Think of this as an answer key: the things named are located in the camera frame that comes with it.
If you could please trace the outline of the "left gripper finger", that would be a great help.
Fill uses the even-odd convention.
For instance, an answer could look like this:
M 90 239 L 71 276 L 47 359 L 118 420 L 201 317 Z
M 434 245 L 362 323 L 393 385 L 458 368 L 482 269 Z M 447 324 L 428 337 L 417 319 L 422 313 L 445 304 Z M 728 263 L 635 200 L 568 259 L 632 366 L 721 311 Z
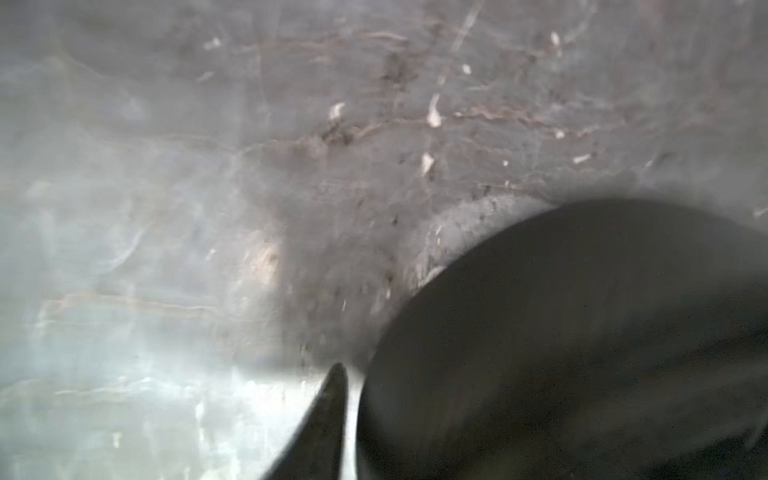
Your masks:
M 263 479 L 340 478 L 348 393 L 347 370 L 336 363 L 329 369 L 302 423 Z

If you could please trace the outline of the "curled black belt with buckle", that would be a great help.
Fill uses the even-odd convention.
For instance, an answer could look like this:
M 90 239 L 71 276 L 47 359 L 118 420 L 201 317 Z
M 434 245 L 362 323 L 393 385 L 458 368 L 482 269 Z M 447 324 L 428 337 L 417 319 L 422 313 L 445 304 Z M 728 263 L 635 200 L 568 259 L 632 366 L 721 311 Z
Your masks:
M 361 479 L 763 479 L 767 235 L 593 199 L 484 240 L 391 321 Z

